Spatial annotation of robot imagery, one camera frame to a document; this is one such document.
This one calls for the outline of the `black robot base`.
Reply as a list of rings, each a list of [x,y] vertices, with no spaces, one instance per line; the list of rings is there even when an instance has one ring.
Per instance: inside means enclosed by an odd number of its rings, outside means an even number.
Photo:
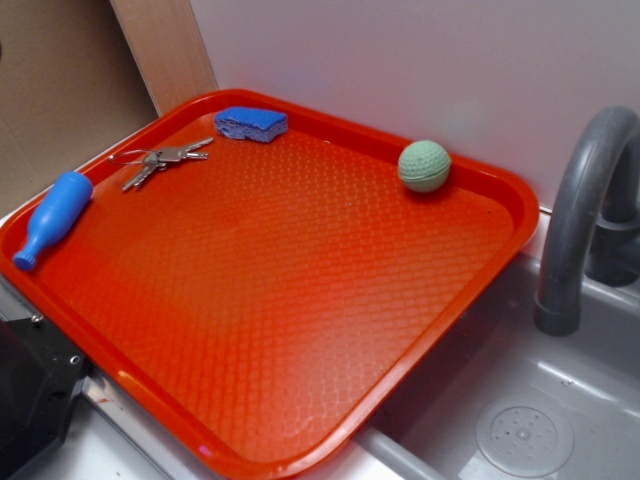
[[[18,479],[65,442],[84,353],[47,317],[1,323],[1,477]]]

